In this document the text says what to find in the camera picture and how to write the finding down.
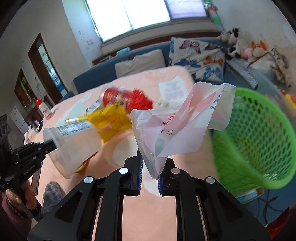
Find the person's left hand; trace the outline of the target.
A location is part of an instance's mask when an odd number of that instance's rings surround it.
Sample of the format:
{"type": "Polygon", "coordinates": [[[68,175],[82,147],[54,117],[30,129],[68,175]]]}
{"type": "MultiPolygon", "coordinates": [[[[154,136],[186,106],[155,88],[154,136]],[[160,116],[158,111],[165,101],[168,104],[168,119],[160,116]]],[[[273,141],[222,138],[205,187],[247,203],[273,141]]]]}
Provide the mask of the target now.
{"type": "MultiPolygon", "coordinates": [[[[11,189],[6,190],[6,197],[10,204],[17,210],[23,211],[22,208],[22,200],[21,198],[15,194],[11,189]]],[[[26,208],[27,209],[35,209],[37,207],[37,200],[35,197],[34,191],[31,189],[31,184],[29,180],[26,181],[26,189],[25,189],[25,198],[26,198],[26,208]]]]}

